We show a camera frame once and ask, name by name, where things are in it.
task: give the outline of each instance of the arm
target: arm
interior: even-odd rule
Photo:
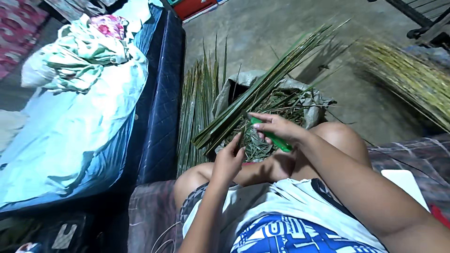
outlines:
[[[255,114],[271,131],[296,144],[342,204],[397,252],[447,252],[450,231],[401,188],[359,164],[319,136],[276,115]]]
[[[228,186],[241,170],[241,164],[245,157],[245,148],[240,149],[236,157],[233,154],[238,139],[239,134],[217,154],[211,181],[181,244],[179,253],[218,251],[222,208]]]

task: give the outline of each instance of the red object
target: red object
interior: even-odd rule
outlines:
[[[195,15],[196,13],[217,4],[217,0],[182,0],[173,9],[181,20]]]
[[[431,205],[431,214],[438,220],[440,221],[442,224],[444,224],[444,226],[448,227],[450,229],[450,221],[448,221],[443,215],[441,210],[435,206],[435,205]]]

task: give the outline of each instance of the hand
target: hand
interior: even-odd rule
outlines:
[[[241,133],[238,133],[233,140],[217,154],[212,169],[211,183],[228,187],[242,169],[242,162],[245,158],[245,147],[239,149],[236,156],[234,155],[240,135]]]
[[[268,144],[273,144],[273,142],[271,139],[265,137],[263,132],[274,133],[293,146],[299,141],[302,134],[307,132],[301,126],[276,114],[250,113],[250,115],[263,121],[263,123],[253,124],[253,128],[256,129],[259,137],[263,140],[265,139]]]

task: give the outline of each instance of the floral cloth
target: floral cloth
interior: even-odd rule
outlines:
[[[33,48],[47,16],[28,0],[0,1],[0,79]]]
[[[119,40],[125,39],[124,24],[127,24],[128,22],[124,18],[115,15],[103,15],[93,17],[90,20],[90,25],[103,33],[106,37],[112,37]]]

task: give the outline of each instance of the wire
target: wire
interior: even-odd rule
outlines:
[[[372,143],[368,142],[368,141],[365,140],[365,139],[364,139],[364,141],[366,141],[367,143],[369,143],[369,144],[372,145],[372,146],[375,146],[375,145],[373,145]],[[430,177],[427,173],[423,172],[421,169],[416,168],[416,167],[412,166],[411,164],[405,163],[405,162],[403,162],[403,161],[401,161],[401,160],[399,160],[399,159],[397,159],[397,158],[395,158],[395,157],[393,157],[393,156],[391,156],[391,155],[389,155],[389,154],[387,154],[387,153],[385,153],[385,152],[381,152],[380,150],[377,150],[377,149],[370,149],[370,150],[371,150],[371,151],[376,151],[376,152],[382,153],[382,154],[384,154],[384,155],[390,157],[391,159],[396,160],[396,161],[399,162],[399,163],[402,163],[402,164],[404,164],[404,165],[408,165],[409,167],[414,168],[414,169],[416,169],[416,170],[422,172],[424,175],[426,175],[427,177],[431,178],[431,179],[434,180],[436,183],[438,183],[438,184],[440,184],[440,185],[442,185],[442,186],[448,187],[448,185],[442,184],[442,183],[439,182],[438,180],[436,180],[436,179]]]
[[[153,252],[153,250],[155,249],[156,244],[158,243],[159,239],[161,239],[171,228],[175,227],[177,224],[181,223],[181,221],[176,222],[175,224],[171,225],[169,228],[167,228],[159,237],[158,239],[156,239],[155,243],[153,244],[152,250],[150,251],[150,253],[157,253],[165,244],[167,243],[175,243],[175,241],[173,239],[169,239],[165,242],[163,242],[161,244],[161,246],[159,246],[159,248],[156,249],[155,252]]]

